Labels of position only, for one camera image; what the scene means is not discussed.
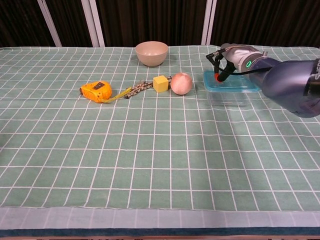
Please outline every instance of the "clear plastic box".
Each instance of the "clear plastic box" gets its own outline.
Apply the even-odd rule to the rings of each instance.
[[[260,90],[254,83],[241,75],[230,75],[224,82],[217,82],[214,71],[203,73],[207,98],[211,105],[245,106],[249,93]]]

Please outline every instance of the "grid pattern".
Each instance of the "grid pattern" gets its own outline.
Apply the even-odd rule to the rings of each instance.
[[[308,47],[261,47],[313,60]],[[160,67],[133,48],[0,51],[0,206],[319,211],[319,117],[298,118],[260,92],[245,106],[211,106],[203,73],[215,46],[173,46]],[[79,87],[114,94],[185,72],[185,96],[148,89],[97,104]]]

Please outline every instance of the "yellow tape measure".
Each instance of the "yellow tape measure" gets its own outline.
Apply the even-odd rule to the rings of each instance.
[[[106,81],[95,81],[92,83],[87,83],[80,87],[80,93],[85,98],[90,99],[96,103],[111,103],[117,100],[131,91],[131,87],[127,88],[118,95],[110,98],[112,95],[112,88],[110,84]]]

